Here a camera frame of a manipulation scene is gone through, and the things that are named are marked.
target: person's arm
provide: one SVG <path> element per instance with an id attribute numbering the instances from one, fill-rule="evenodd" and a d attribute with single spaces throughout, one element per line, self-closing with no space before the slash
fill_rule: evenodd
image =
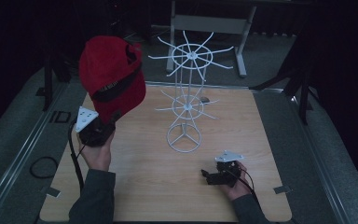
<path id="1" fill-rule="evenodd" d="M 69 212 L 69 223 L 112 223 L 116 174 L 90 169 L 80 198 Z"/>
<path id="2" fill-rule="evenodd" d="M 248 183 L 245 179 L 246 167 L 238 161 L 236 161 L 236 163 L 241 168 L 240 179 Z M 250 189 L 240 182 L 240 180 L 237 180 L 232 188 L 228 185 L 221 185 L 220 189 L 225 192 L 227 197 L 231 200 L 239 223 L 269 224 L 269 221 L 260 210 Z"/>
<path id="3" fill-rule="evenodd" d="M 115 133 L 101 147 L 81 146 L 89 171 L 79 199 L 69 211 L 69 223 L 112 223 L 115 209 L 116 174 L 109 172 L 110 145 Z"/>
<path id="4" fill-rule="evenodd" d="M 269 224 L 252 194 L 240 196 L 232 204 L 239 223 Z"/>

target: metal bracket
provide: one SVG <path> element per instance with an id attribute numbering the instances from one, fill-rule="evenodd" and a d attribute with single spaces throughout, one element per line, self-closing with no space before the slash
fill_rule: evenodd
<path id="1" fill-rule="evenodd" d="M 76 132 L 80 133 L 87 125 L 98 117 L 98 112 L 87 109 L 86 107 L 79 107 L 76 121 Z"/>
<path id="2" fill-rule="evenodd" d="M 276 194 L 289 193 L 293 191 L 289 186 L 280 186 L 274 189 Z"/>
<path id="3" fill-rule="evenodd" d="M 244 156 L 225 150 L 222 155 L 214 158 L 215 161 L 228 162 L 228 161 L 237 161 L 245 159 Z"/>

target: wooden tabletop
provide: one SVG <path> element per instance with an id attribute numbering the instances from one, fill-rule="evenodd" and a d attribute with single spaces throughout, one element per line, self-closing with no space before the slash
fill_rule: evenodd
<path id="1" fill-rule="evenodd" d="M 224 150 L 239 153 L 255 183 L 255 192 L 270 221 L 291 218 L 282 185 L 253 94 L 245 89 L 204 88 L 204 96 L 218 102 L 206 105 L 195 121 L 201 144 L 193 152 L 173 150 L 167 131 L 176 116 L 168 108 L 174 87 L 147 86 L 145 100 L 117 122 L 112 143 L 110 171 L 117 174 L 115 221 L 236 221 L 229 200 L 217 186 L 207 185 L 200 170 L 216 173 L 214 158 Z M 86 97 L 83 104 L 93 109 Z M 87 165 L 79 162 L 83 176 Z M 67 146 L 51 186 L 61 194 L 48 196 L 40 218 L 68 220 L 68 212 L 79 197 L 75 168 Z"/>

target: cap brim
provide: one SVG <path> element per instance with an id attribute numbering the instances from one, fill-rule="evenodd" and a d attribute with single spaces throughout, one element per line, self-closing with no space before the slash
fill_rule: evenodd
<path id="1" fill-rule="evenodd" d="M 119 114 L 119 117 L 117 117 L 119 119 L 139 105 L 144 100 L 145 94 L 145 78 L 143 72 L 140 71 L 130 86 L 115 99 L 109 102 L 95 100 L 92 100 L 92 102 L 100 115 L 101 121 L 106 124 L 117 114 Z"/>

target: black strap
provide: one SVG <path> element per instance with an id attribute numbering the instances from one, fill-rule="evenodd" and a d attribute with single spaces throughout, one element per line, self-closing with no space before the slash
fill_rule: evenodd
<path id="1" fill-rule="evenodd" d="M 35 178 L 38 178 L 38 179 L 48 179 L 48 178 L 52 178 L 54 177 L 54 174 L 52 175 L 37 175 L 35 172 L 34 172 L 34 166 L 39 162 L 39 161 L 42 161 L 42 160 L 50 160 L 50 161 L 53 161 L 54 162 L 54 165 L 55 165 L 55 170 L 58 169 L 58 163 L 57 161 L 52 158 L 52 157 L 49 157 L 49 156 L 45 156 L 45 157 L 41 157 L 39 159 L 37 159 L 36 161 L 34 161 L 32 164 L 31 164 L 31 167 L 30 167 L 30 173 L 33 177 Z"/>
<path id="2" fill-rule="evenodd" d="M 131 74 L 118 81 L 114 87 L 106 91 L 96 91 L 92 95 L 92 99 L 99 102 L 109 102 L 115 99 L 132 84 L 137 75 L 140 75 L 139 72 L 141 71 L 141 67 L 142 64 L 140 64 Z"/>

